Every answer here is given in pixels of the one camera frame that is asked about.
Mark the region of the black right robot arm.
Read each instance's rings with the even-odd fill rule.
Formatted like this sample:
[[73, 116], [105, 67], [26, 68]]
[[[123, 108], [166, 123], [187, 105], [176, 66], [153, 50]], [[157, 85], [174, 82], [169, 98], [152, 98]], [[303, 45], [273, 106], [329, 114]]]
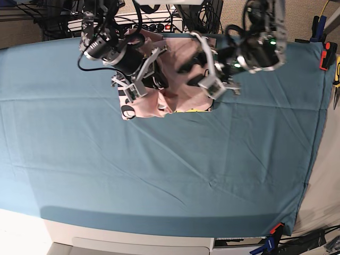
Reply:
[[79, 59], [102, 61], [103, 70], [115, 72], [112, 85], [122, 87], [130, 100], [145, 96], [148, 89], [168, 88], [158, 61], [166, 49], [156, 47], [150, 36], [142, 34], [142, 14], [156, 12], [159, 5], [140, 6], [136, 1], [133, 5], [137, 25], [124, 32], [115, 20], [119, 1], [84, 1], [79, 46]]

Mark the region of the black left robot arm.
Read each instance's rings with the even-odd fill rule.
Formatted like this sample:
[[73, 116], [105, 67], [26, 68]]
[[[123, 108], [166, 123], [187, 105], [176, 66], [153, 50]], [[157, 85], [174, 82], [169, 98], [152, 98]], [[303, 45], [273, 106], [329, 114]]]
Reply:
[[225, 28], [225, 48], [213, 49], [198, 32], [190, 36], [200, 47], [178, 73], [189, 73], [195, 65], [206, 67], [207, 73], [195, 76], [188, 85], [200, 87], [211, 99], [226, 90], [239, 95], [240, 85], [234, 82], [234, 75], [273, 71], [286, 61], [285, 1], [247, 1], [242, 26], [230, 24]]

